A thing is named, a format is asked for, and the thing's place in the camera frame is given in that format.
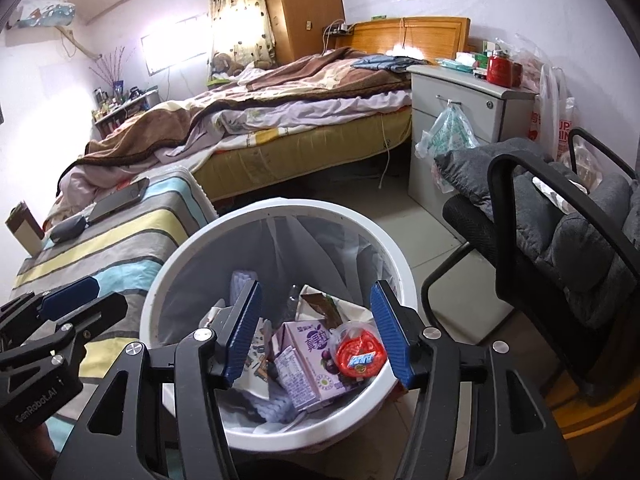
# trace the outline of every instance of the trash can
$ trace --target trash can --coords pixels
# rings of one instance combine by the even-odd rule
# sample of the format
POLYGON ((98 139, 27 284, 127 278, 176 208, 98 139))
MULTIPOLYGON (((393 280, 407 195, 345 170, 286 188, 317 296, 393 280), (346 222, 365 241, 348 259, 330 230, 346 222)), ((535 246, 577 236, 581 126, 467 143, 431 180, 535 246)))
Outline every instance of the trash can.
MULTIPOLYGON (((369 307, 372 284, 388 280, 401 304, 417 308, 409 265, 378 225, 350 209, 315 200, 275 198, 224 215, 183 243, 162 266, 146 297, 140 339, 149 347, 180 341, 220 298, 228 304, 234 270, 262 285, 261 316, 282 320, 292 285, 308 284, 369 307)), ((340 397, 290 429, 267 424, 218 395, 229 446, 249 452, 315 450, 354 431, 396 384, 388 362, 359 393, 340 397)), ((165 407, 175 415, 172 384, 165 407)))

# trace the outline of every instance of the metal screw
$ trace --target metal screw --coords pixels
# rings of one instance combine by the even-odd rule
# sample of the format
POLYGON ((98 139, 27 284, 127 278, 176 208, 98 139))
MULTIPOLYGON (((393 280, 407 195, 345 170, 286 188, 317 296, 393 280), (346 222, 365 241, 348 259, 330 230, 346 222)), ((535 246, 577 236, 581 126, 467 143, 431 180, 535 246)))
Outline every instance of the metal screw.
POLYGON ((494 341, 492 347, 498 354, 506 354, 509 351, 509 345, 504 341, 494 341))
POLYGON ((193 333, 193 338, 196 341, 206 341, 213 335, 213 332, 209 328, 199 328, 193 333))
POLYGON ((124 351, 127 353, 127 355, 137 355, 142 352, 143 348, 144 347, 142 343, 134 341, 133 343, 129 343, 127 346, 125 346, 124 351))
POLYGON ((422 331, 422 335, 427 339, 440 339, 442 332, 434 326, 428 326, 422 331))

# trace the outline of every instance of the wooden headboard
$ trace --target wooden headboard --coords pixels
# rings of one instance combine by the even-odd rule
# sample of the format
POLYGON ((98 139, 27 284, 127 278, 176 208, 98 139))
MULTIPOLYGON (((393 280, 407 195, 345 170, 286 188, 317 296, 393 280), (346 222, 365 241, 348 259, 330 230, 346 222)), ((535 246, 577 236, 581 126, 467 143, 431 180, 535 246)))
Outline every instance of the wooden headboard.
POLYGON ((414 16, 356 23, 353 34, 338 36, 335 46, 350 46, 368 54, 385 54, 394 46, 419 49, 425 59, 437 57, 455 59, 466 50, 469 18, 455 16, 414 16))

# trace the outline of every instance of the polka dot curtain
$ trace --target polka dot curtain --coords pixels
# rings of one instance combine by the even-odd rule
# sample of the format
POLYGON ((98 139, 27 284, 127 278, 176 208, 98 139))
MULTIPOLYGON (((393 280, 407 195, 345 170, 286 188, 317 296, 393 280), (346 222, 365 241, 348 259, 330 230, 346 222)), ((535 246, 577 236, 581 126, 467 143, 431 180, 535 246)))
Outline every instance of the polka dot curtain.
POLYGON ((244 66, 273 60, 274 40, 265 0, 209 0, 214 54, 229 54, 244 66))

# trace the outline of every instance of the chair armrest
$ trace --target chair armrest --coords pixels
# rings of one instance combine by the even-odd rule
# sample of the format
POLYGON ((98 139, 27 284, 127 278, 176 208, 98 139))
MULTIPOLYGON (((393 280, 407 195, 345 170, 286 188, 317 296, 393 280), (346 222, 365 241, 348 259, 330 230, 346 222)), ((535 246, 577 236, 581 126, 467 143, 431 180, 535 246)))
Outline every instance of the chair armrest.
POLYGON ((575 165, 574 137, 581 137, 586 140, 591 146, 599 149, 604 155, 607 155, 610 160, 615 162, 622 171, 628 174, 628 176, 631 177, 632 180, 638 179, 638 175, 631 166, 629 166, 624 160, 617 156, 608 146, 605 146, 598 139, 592 136, 588 131, 583 130, 582 128, 573 128, 569 132, 569 157, 571 158, 571 169, 575 174, 578 174, 578 172, 575 165))
POLYGON ((640 251, 616 227, 611 218, 587 195, 533 153, 518 151, 498 155, 489 164, 487 179, 494 212, 496 290, 508 290, 513 286, 516 254, 516 205, 513 193, 513 170, 522 166, 551 187, 584 216, 609 242, 640 281, 640 251))

